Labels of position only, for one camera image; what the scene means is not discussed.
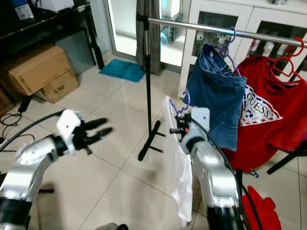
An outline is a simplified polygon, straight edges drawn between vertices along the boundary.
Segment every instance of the white cloth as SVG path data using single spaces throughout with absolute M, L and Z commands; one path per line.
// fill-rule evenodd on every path
M 167 96 L 163 102 L 163 111 L 166 120 L 166 141 L 164 148 L 165 170 L 169 177 L 172 197 L 178 204 L 178 216 L 182 227 L 192 220 L 192 166 L 190 155 L 182 150 L 175 134 L 169 134 L 170 128 L 176 128 L 176 120 L 172 106 Z

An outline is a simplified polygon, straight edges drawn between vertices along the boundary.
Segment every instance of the blue mat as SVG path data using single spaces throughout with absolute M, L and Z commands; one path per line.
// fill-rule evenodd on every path
M 145 71 L 143 71 L 138 64 L 114 59 L 99 73 L 115 78 L 139 82 L 143 78 Z

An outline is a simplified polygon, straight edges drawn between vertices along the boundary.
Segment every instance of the metal rail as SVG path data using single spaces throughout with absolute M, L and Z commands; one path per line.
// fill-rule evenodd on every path
M 215 27 L 215 26 L 197 25 L 197 24 L 191 24 L 191 23 L 179 23 L 179 22 L 154 19 L 154 18 L 148 18 L 148 22 L 151 24 L 159 24 L 159 25 L 165 24 L 165 25 L 171 25 L 174 27 L 180 27 L 180 28 L 185 28 L 185 29 L 221 33 L 225 35 L 234 35 L 234 31 L 231 29 Z M 243 32 L 243 31 L 236 31 L 236 36 L 252 38 L 252 39 L 259 39 L 259 40 L 269 41 L 269 42 L 277 42 L 277 43 L 282 43 L 282 44 L 287 44 L 287 45 L 292 45 L 292 46 L 301 46 L 301 43 L 297 40 L 294 40 L 291 38 L 285 38 L 285 37 L 272 36 L 268 34 L 257 34 L 257 33 Z

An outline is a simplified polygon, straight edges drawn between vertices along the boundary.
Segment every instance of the clothes rack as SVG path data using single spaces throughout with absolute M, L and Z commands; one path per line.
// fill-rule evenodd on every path
M 158 129 L 161 125 L 160 121 L 156 121 L 153 129 L 152 129 L 152 119 L 151 119 L 151 86 L 150 86 L 150 51 L 149 51 L 149 23 L 152 24 L 165 24 L 170 25 L 173 27 L 180 27 L 185 29 L 193 29 L 198 31 L 204 32 L 211 32 L 211 33 L 220 33 L 225 35 L 234 35 L 234 31 L 231 29 L 215 27 L 215 26 L 206 26 L 206 25 L 197 25 L 191 23 L 180 23 L 180 22 L 173 22 L 168 20 L 161 20 L 161 19 L 154 19 L 149 18 L 147 16 L 137 15 L 136 20 L 143 22 L 144 26 L 144 45 L 145 45 L 145 56 L 144 56 L 144 65 L 146 69 L 146 89 L 147 89 L 147 115 L 148 115 L 148 139 L 144 144 L 144 147 L 139 153 L 138 160 L 142 161 L 148 151 L 148 149 L 153 149 L 158 152 L 163 152 L 161 149 L 155 148 L 151 146 L 151 143 L 155 137 L 155 135 L 160 135 L 165 137 L 164 134 L 159 133 Z M 268 34 L 257 34 L 257 33 L 249 33 L 243 31 L 236 31 L 236 36 L 251 38 L 251 39 L 258 39 L 263 41 L 269 42 L 277 42 L 282 44 L 287 44 L 291 46 L 301 46 L 301 42 L 291 39 L 291 38 L 284 38 L 278 36 L 272 36 Z M 304 48 L 307 48 L 307 42 L 304 42 Z

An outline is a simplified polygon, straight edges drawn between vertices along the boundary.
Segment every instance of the denim jeans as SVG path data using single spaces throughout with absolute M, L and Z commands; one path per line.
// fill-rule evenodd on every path
M 246 82 L 247 78 L 231 71 L 213 46 L 203 46 L 187 88 L 190 105 L 210 109 L 210 134 L 221 148 L 236 151 Z

